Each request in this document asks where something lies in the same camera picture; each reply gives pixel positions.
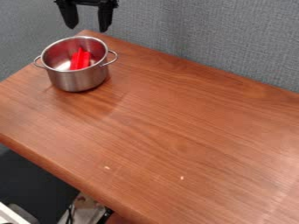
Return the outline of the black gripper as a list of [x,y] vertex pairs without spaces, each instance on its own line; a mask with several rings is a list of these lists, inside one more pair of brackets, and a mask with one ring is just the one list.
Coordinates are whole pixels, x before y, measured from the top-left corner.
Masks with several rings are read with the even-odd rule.
[[117,7],[117,0],[53,0],[59,9],[65,25],[73,29],[78,24],[77,6],[98,6],[97,21],[98,31],[105,32],[112,24],[113,7]]

